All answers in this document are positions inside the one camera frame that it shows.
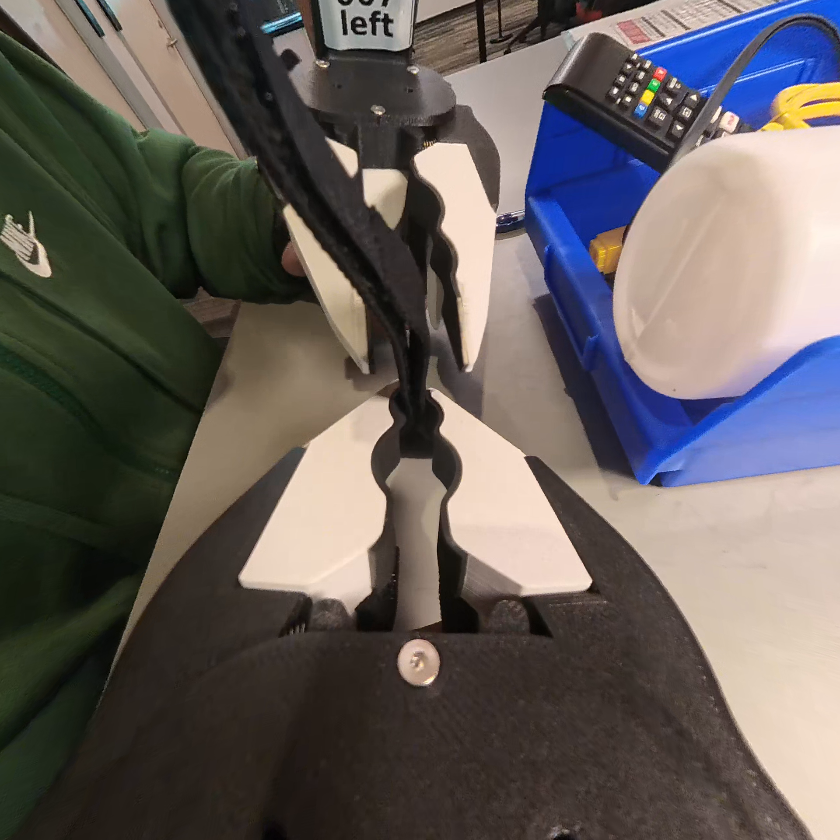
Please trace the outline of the person's green jacket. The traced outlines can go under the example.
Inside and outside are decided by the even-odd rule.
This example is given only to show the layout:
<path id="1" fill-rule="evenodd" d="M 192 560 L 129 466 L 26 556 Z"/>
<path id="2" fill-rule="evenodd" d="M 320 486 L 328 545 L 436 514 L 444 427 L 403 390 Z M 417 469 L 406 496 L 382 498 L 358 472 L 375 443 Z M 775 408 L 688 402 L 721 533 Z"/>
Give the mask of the person's green jacket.
<path id="1" fill-rule="evenodd" d="M 1 59 L 9 838 L 97 707 L 222 351 L 172 290 L 202 146 L 137 131 L 5 34 Z"/>

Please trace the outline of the yellow block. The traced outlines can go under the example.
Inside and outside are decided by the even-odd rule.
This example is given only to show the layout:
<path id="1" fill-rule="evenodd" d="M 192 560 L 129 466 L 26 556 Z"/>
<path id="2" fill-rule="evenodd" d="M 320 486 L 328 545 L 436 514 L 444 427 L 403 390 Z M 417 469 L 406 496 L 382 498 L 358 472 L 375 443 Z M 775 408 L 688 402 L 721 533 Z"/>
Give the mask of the yellow block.
<path id="1" fill-rule="evenodd" d="M 589 245 L 589 256 L 603 275 L 614 274 L 623 251 L 627 226 L 615 227 L 595 236 Z"/>

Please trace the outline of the person's left forearm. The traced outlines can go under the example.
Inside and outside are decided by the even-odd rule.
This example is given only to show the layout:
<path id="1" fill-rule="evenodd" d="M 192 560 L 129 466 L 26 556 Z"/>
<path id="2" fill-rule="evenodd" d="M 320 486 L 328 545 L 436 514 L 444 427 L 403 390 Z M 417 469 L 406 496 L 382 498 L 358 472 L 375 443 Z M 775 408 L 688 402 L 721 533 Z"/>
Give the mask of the person's left forearm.
<path id="1" fill-rule="evenodd" d="M 192 268 L 173 284 L 177 298 L 203 289 L 255 304 L 316 302 L 306 275 L 291 276 L 281 266 L 290 236 L 255 161 L 197 147 L 183 166 L 182 184 Z"/>

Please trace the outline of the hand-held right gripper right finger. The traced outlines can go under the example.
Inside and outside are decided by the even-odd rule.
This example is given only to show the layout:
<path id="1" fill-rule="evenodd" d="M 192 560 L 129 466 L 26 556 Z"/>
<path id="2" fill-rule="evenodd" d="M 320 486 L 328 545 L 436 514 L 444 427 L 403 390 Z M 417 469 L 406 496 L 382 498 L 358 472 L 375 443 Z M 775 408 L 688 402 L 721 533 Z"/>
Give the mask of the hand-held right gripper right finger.
<path id="1" fill-rule="evenodd" d="M 445 633 L 476 633 L 495 605 L 587 592 L 592 577 L 525 454 L 439 390 L 429 392 L 445 488 L 438 602 Z"/>

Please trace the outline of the black remote control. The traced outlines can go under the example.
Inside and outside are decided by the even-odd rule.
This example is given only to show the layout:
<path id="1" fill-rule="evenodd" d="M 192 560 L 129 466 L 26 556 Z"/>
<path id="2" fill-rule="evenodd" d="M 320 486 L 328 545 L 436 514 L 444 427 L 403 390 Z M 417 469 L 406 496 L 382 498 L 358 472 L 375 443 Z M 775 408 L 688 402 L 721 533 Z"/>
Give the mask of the black remote control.
<path id="1" fill-rule="evenodd" d="M 658 174 L 671 165 L 708 98 L 615 38 L 579 40 L 545 88 L 565 116 Z"/>

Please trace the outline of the white plastic bottle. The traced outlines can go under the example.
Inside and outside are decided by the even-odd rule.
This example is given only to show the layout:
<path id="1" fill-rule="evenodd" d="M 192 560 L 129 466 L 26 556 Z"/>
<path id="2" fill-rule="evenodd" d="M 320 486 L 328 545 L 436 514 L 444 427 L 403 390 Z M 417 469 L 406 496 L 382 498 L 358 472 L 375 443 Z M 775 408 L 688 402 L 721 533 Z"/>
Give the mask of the white plastic bottle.
<path id="1" fill-rule="evenodd" d="M 657 180 L 623 245 L 625 362 L 680 400 L 745 394 L 839 333 L 839 128 L 713 140 Z"/>

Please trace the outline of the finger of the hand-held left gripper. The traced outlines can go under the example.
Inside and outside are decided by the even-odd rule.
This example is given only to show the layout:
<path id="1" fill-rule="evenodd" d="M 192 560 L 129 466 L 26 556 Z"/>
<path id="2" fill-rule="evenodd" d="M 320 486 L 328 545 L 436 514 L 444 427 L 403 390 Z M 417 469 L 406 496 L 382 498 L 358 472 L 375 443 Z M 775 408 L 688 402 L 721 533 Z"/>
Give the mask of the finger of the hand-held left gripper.
<path id="1" fill-rule="evenodd" d="M 406 204 L 406 175 L 394 169 L 362 169 L 355 150 L 336 140 L 328 143 L 347 174 L 360 177 L 366 205 L 382 216 L 388 228 L 396 229 Z M 373 321 L 360 294 L 290 204 L 282 216 L 330 328 L 360 372 L 372 374 Z"/>
<path id="2" fill-rule="evenodd" d="M 411 164 L 411 218 L 428 235 L 429 267 L 461 371 L 473 370 L 487 326 L 497 215 L 464 143 L 434 143 Z"/>

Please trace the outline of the white printed paper sheet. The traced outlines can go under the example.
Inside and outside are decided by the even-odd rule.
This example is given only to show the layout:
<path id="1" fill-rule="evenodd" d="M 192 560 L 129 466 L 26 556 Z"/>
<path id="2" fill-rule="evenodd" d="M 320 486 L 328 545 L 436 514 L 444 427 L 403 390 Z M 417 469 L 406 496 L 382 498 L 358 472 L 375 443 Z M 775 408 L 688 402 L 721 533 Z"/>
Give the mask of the white printed paper sheet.
<path id="1" fill-rule="evenodd" d="M 609 29 L 632 50 L 722 23 L 740 15 L 775 5 L 776 1 L 668 1 L 641 7 Z"/>

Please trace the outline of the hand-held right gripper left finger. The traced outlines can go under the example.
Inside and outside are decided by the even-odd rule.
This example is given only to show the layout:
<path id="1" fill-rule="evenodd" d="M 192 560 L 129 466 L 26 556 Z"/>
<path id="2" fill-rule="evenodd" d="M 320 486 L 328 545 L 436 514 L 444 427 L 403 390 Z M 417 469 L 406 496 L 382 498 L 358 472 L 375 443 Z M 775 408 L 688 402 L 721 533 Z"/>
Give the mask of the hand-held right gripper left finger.
<path id="1" fill-rule="evenodd" d="M 386 484 L 400 460 L 394 387 L 311 439 L 238 576 L 246 589 L 338 602 L 363 631 L 391 631 L 398 555 Z"/>

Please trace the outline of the blue plastic bin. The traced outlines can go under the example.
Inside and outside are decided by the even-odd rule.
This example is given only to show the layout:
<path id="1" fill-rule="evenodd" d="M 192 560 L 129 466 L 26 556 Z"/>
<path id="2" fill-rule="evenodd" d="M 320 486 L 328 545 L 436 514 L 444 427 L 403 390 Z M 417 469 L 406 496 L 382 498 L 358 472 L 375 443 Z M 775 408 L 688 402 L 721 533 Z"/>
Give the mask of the blue plastic bin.
<path id="1" fill-rule="evenodd" d="M 778 19 L 811 13 L 838 26 L 838 2 L 777 2 L 638 51 L 703 93 L 741 49 Z M 726 105 L 758 127 L 771 99 L 836 70 L 823 35 L 788 31 L 763 47 Z M 784 362 L 746 395 L 680 401 L 656 393 L 625 363 L 613 323 L 613 290 L 589 256 L 592 239 L 631 220 L 658 174 L 545 102 L 524 189 L 524 227 L 556 312 L 554 354 L 593 449 L 604 437 L 619 469 L 663 487 L 838 465 L 838 338 Z"/>

